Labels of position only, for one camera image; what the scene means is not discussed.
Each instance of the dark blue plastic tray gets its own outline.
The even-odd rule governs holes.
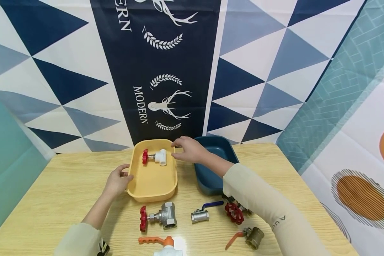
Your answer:
[[[220,156],[234,164],[239,162],[229,140],[222,136],[203,136],[195,138],[209,152]],[[198,185],[204,194],[209,196],[223,194],[222,179],[201,164],[194,164]]]

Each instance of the yellow plastic tray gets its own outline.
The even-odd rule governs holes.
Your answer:
[[[176,161],[171,156],[175,148],[171,148],[170,140],[144,140],[137,143],[132,152],[129,173],[134,176],[128,184],[128,194],[142,203],[164,201],[171,198],[178,185],[178,173],[176,172]],[[146,165],[142,164],[144,149],[148,154],[154,154],[161,149],[167,151],[167,165],[160,166],[159,162],[148,160]]]

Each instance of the person's left hand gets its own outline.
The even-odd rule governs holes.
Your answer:
[[[134,178],[133,175],[128,175],[127,172],[123,171],[128,167],[129,164],[124,164],[113,170],[105,184],[103,194],[116,198],[127,189],[128,183]]]

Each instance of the beige sleeve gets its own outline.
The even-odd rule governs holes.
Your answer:
[[[54,251],[54,256],[96,256],[102,248],[101,232],[86,223],[71,226]]]
[[[330,255],[297,207],[249,168],[233,165],[223,191],[270,225],[284,256]]]

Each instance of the hand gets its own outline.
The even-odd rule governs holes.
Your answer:
[[[181,146],[183,148],[183,153],[172,153],[172,156],[174,159],[185,162],[201,164],[203,159],[210,154],[199,142],[186,136],[176,139],[171,146]]]
[[[124,172],[124,169],[127,169],[129,164],[120,165],[109,175],[107,179],[107,183],[105,184],[105,188],[103,194],[116,198],[122,192],[127,189],[127,185],[130,181],[133,180],[133,175],[128,175],[127,172]]]

